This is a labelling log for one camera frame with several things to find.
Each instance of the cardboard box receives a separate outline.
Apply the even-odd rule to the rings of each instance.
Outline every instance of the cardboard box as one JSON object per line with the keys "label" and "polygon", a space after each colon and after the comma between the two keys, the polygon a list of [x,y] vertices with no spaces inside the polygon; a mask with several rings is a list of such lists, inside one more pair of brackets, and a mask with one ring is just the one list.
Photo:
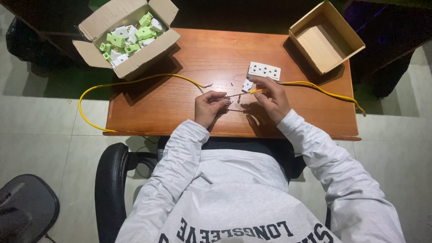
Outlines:
{"label": "cardboard box", "polygon": [[365,48],[365,43],[327,0],[289,29],[312,67],[325,74]]}
{"label": "cardboard box", "polygon": [[[120,26],[135,25],[150,12],[168,30],[120,65],[112,68],[99,50],[106,35]],[[73,41],[84,61],[92,67],[111,68],[119,78],[133,80],[155,62],[168,54],[180,34],[170,28],[178,8],[170,0],[111,0],[79,24],[79,30],[91,42]]]}

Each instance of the green plug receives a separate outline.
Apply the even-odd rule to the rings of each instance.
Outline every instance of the green plug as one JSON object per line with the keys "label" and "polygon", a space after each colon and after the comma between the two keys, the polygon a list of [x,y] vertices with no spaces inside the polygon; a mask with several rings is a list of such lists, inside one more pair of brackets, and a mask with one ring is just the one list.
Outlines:
{"label": "green plug", "polygon": [[125,38],[120,37],[118,35],[111,35],[110,33],[107,34],[107,41],[111,42],[111,44],[121,47],[124,47]]}
{"label": "green plug", "polygon": [[105,52],[111,52],[111,50],[112,49],[114,49],[114,46],[113,45],[111,45],[111,44],[105,44],[105,43],[102,43],[101,44],[101,47],[99,47],[99,49],[101,50],[101,51],[105,51]]}
{"label": "green plug", "polygon": [[105,58],[105,60],[111,62],[111,56],[110,56],[110,54],[104,52],[104,53],[102,54],[102,56]]}
{"label": "green plug", "polygon": [[144,40],[153,37],[153,32],[150,27],[142,27],[139,30],[135,31],[135,36],[139,40]]}
{"label": "green plug", "polygon": [[139,20],[141,27],[149,26],[152,23],[152,18],[153,18],[153,15],[150,12],[148,12],[146,15],[144,15]]}
{"label": "green plug", "polygon": [[125,47],[124,51],[129,54],[131,52],[138,51],[140,49],[141,48],[140,48],[139,44],[134,44],[134,45],[129,45],[129,46]]}

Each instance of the person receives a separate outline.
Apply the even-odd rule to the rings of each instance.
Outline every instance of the person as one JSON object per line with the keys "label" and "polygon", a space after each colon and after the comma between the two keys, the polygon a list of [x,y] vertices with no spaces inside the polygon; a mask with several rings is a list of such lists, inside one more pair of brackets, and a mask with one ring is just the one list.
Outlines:
{"label": "person", "polygon": [[394,206],[362,165],[291,109],[282,86],[270,78],[250,81],[269,90],[271,99],[254,95],[321,181],[331,231],[288,193],[271,156],[201,150],[207,128],[230,103],[225,92],[210,91],[195,99],[195,120],[172,133],[116,242],[405,242]]}

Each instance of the black office chair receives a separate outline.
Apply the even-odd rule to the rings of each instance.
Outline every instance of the black office chair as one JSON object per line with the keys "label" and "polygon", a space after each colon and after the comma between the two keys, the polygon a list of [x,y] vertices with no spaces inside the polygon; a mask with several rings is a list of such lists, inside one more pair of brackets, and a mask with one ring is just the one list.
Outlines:
{"label": "black office chair", "polygon": [[[124,187],[126,175],[129,170],[136,169],[139,163],[145,164],[150,171],[153,171],[157,162],[160,161],[163,149],[169,136],[160,138],[157,146],[157,154],[148,152],[129,152],[129,148],[123,143],[108,146],[99,160],[95,180],[95,208],[96,222],[98,226],[99,242],[114,243],[121,225],[126,219],[126,208],[124,204]],[[248,138],[230,138],[230,140],[248,140]],[[294,158],[292,145],[286,139],[255,139],[274,142],[274,146],[281,146],[287,143],[291,146],[292,153],[287,149],[281,150],[281,157],[289,157],[294,160],[290,167],[288,178],[298,178],[306,167],[303,156]]]}

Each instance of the wooden desk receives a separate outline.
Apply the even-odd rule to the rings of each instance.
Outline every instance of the wooden desk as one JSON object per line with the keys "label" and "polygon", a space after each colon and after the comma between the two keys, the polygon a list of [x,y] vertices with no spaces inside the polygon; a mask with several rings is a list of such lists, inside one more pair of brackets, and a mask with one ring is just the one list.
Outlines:
{"label": "wooden desk", "polygon": [[[175,73],[191,78],[203,89],[241,93],[251,61],[282,69],[280,81],[308,80],[324,90],[353,96],[349,61],[319,77],[301,56],[288,35],[176,29],[182,37],[171,53],[142,77]],[[315,89],[285,86],[289,103],[305,120],[333,139],[359,140],[354,104],[329,97]],[[188,81],[165,77],[115,86],[104,135],[170,135],[184,120],[194,118],[194,99],[200,90]],[[210,128],[212,136],[283,137],[253,95],[235,99],[226,114]]]}

